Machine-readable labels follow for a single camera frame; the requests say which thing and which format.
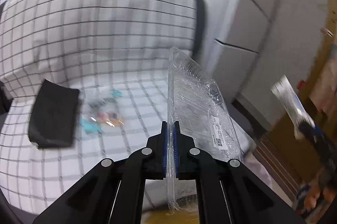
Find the cabinet handle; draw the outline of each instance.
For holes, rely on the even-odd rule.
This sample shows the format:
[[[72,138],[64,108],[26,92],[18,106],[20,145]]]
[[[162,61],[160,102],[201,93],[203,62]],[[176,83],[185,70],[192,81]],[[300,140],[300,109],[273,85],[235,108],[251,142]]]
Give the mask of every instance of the cabinet handle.
[[[327,28],[321,28],[321,33],[327,34],[330,37],[334,37],[333,33],[330,32]]]

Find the white paper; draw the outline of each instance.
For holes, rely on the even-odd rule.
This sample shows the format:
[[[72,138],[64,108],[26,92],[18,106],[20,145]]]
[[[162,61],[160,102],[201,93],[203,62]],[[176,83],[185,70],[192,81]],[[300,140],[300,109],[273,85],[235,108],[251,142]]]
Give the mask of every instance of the white paper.
[[[225,138],[222,134],[219,118],[211,116],[211,122],[214,128],[214,134],[212,133],[214,147],[218,148],[219,150],[228,150],[228,147],[225,143]]]

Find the clear plastic container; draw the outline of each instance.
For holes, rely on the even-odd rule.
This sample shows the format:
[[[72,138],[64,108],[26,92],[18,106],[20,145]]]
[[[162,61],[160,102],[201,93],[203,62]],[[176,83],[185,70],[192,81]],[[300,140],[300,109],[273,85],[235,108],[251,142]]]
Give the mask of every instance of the clear plastic container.
[[[194,139],[195,146],[213,158],[242,160],[240,144],[216,82],[179,49],[170,50],[167,121],[167,201],[170,209],[185,210],[197,203],[195,181],[176,178],[174,122]]]

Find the colorful small object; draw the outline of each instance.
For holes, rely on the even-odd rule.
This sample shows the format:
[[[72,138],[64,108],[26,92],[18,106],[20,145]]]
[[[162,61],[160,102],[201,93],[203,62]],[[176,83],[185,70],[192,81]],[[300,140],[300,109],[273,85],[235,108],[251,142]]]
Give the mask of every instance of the colorful small object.
[[[109,119],[117,119],[117,113],[112,112],[112,113],[107,113],[107,115]]]
[[[102,129],[97,125],[98,123],[89,122],[84,118],[81,118],[80,124],[84,128],[86,134],[92,134],[94,132],[103,132]]]
[[[113,96],[122,96],[122,92],[121,91],[117,91],[117,90],[113,90],[111,92],[111,95],[113,95]]]
[[[104,123],[106,119],[108,118],[108,115],[106,113],[97,113],[97,117],[99,122]]]

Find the black pouch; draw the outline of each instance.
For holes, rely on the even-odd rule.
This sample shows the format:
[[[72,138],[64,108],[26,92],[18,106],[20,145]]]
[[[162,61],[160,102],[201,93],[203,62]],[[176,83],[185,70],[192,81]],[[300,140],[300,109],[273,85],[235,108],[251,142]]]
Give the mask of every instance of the black pouch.
[[[70,147],[74,139],[80,90],[44,80],[35,100],[28,138],[39,148]]]

